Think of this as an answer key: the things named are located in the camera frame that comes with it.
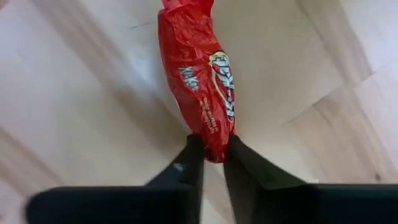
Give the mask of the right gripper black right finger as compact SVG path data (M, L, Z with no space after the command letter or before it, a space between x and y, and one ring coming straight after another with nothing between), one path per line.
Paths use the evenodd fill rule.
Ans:
M236 224L316 224L310 185L229 137L223 163Z

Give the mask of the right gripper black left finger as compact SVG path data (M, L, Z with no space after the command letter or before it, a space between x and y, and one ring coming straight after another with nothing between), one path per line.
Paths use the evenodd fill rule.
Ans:
M179 202L184 224L200 224L203 193L205 147L201 137L189 134L184 149L147 187L169 188L185 194Z

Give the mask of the red KitKat bar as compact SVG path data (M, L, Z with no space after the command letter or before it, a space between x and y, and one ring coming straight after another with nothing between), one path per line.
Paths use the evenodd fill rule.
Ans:
M235 134L235 92L227 54L213 31L214 0L162 0L158 39L171 92L188 127L222 163Z

